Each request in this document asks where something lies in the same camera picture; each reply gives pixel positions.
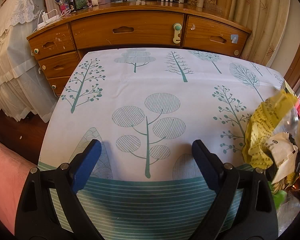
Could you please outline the black gold wrapper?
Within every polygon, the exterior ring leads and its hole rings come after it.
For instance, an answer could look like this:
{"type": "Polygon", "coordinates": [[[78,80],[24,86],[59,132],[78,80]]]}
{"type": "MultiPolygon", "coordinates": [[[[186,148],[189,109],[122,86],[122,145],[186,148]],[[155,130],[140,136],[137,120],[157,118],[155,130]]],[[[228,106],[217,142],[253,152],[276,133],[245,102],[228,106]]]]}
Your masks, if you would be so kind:
{"type": "Polygon", "coordinates": [[[266,141],[266,153],[273,164],[266,169],[272,192],[291,187],[300,175],[300,150],[291,134],[277,133],[266,141]]]}

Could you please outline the yellow paper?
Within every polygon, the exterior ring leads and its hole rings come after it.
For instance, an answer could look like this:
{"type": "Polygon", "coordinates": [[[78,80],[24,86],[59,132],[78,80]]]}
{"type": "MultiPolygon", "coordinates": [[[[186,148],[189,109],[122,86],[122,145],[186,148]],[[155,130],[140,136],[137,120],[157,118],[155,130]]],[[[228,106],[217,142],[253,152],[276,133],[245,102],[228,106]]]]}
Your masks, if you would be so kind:
{"type": "Polygon", "coordinates": [[[282,89],[259,104],[245,131],[242,155],[246,164],[263,170],[273,165],[272,159],[266,154],[266,140],[273,135],[274,129],[297,100],[294,94],[282,89]]]}

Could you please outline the clear plastic bag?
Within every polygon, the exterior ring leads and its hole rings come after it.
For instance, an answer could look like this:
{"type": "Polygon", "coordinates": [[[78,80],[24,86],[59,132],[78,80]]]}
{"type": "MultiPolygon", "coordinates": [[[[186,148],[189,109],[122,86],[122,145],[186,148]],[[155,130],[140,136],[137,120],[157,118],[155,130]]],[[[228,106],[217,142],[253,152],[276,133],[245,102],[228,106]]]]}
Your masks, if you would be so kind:
{"type": "Polygon", "coordinates": [[[287,193],[285,200],[277,210],[279,236],[290,226],[292,221],[300,212],[300,201],[290,192],[287,193]]]}

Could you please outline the green paper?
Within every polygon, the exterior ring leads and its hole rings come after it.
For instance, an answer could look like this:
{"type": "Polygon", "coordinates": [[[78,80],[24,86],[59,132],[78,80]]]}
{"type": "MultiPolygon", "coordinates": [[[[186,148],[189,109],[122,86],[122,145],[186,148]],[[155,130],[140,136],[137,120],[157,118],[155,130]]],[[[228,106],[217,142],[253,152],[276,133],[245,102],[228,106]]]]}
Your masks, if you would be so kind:
{"type": "Polygon", "coordinates": [[[287,192],[283,189],[282,183],[272,184],[270,181],[268,182],[273,201],[275,204],[275,209],[279,209],[280,205],[286,200],[287,192]]]}

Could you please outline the clear plastic bottle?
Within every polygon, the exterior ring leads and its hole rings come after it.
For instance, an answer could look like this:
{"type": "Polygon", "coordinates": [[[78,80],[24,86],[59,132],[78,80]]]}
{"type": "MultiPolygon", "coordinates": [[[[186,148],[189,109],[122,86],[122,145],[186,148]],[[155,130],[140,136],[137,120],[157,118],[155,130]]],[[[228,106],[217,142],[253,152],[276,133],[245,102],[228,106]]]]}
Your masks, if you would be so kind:
{"type": "Polygon", "coordinates": [[[296,136],[298,129],[299,116],[295,107],[293,107],[279,122],[273,131],[273,135],[281,132],[296,136]]]}

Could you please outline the green yellow tea box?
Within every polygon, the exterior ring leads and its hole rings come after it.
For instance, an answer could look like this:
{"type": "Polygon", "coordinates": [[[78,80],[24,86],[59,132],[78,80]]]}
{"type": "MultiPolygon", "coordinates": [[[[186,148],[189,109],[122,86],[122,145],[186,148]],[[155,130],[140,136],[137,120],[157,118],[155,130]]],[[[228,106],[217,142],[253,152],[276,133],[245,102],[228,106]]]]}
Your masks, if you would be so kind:
{"type": "Polygon", "coordinates": [[[293,91],[293,89],[290,87],[290,85],[287,83],[286,80],[283,81],[281,85],[281,89],[285,90],[287,93],[293,94],[296,96],[296,93],[293,91]]]}

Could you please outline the pink bed cover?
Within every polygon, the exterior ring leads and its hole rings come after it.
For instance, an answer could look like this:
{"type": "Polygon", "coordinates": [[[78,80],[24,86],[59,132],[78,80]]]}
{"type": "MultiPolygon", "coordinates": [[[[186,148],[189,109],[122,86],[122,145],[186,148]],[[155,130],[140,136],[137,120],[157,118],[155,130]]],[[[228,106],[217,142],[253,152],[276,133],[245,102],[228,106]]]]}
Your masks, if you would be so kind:
{"type": "Polygon", "coordinates": [[[35,165],[0,143],[0,220],[14,233],[15,218],[27,176],[35,165]]]}

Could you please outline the tree print tablecloth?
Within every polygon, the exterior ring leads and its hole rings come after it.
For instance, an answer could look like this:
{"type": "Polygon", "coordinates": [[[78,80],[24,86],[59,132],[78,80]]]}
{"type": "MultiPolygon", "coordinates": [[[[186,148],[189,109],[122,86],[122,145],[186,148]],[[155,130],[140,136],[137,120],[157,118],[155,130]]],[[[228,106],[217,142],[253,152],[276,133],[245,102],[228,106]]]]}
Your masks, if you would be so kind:
{"type": "Polygon", "coordinates": [[[273,69],[203,51],[89,52],[62,90],[39,168],[72,161],[96,139],[102,154],[77,196],[102,236],[188,239],[215,198],[192,143],[247,169],[248,121],[282,83],[273,69]]]}

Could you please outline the wooden desk with drawers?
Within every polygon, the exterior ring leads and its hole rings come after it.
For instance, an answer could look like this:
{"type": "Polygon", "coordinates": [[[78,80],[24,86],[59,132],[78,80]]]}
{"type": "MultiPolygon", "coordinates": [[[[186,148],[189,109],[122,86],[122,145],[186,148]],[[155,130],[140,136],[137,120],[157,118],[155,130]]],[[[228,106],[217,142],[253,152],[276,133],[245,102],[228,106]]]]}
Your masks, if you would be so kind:
{"type": "Polygon", "coordinates": [[[122,2],[64,16],[27,40],[56,95],[83,56],[133,47],[196,49],[239,57],[251,31],[221,13],[172,2],[122,2]]]}

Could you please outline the white power strip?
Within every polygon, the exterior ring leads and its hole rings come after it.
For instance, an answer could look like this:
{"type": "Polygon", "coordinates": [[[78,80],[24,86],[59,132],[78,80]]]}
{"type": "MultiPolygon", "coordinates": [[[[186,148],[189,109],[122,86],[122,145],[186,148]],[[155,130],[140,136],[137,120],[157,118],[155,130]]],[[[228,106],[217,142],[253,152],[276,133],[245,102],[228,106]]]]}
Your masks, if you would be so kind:
{"type": "Polygon", "coordinates": [[[46,25],[55,22],[56,20],[60,19],[61,16],[58,14],[57,9],[53,9],[49,12],[45,12],[42,10],[39,13],[38,23],[37,23],[37,30],[42,29],[46,25]]]}

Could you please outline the beige curtain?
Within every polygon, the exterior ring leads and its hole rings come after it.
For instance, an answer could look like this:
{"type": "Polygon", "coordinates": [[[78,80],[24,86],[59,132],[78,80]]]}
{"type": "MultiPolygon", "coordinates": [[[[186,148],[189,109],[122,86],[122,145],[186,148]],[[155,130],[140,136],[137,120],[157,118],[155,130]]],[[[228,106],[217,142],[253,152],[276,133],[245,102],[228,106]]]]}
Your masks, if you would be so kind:
{"type": "Polygon", "coordinates": [[[251,30],[241,58],[270,66],[283,38],[290,0],[232,0],[229,19],[251,30]]]}

